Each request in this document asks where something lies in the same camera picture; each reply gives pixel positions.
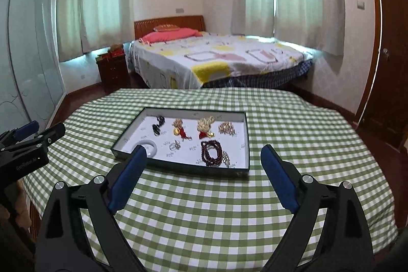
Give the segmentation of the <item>operator left hand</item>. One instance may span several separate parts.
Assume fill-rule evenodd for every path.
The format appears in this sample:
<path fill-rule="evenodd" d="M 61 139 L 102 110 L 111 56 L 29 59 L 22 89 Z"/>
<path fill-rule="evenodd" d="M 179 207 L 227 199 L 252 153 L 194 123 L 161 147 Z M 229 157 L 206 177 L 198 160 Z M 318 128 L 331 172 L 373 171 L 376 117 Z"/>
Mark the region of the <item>operator left hand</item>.
<path fill-rule="evenodd" d="M 0 205 L 0 224 L 1 226 L 8 224 L 9 222 L 12 222 L 13 218 L 9 211 L 2 205 Z"/>

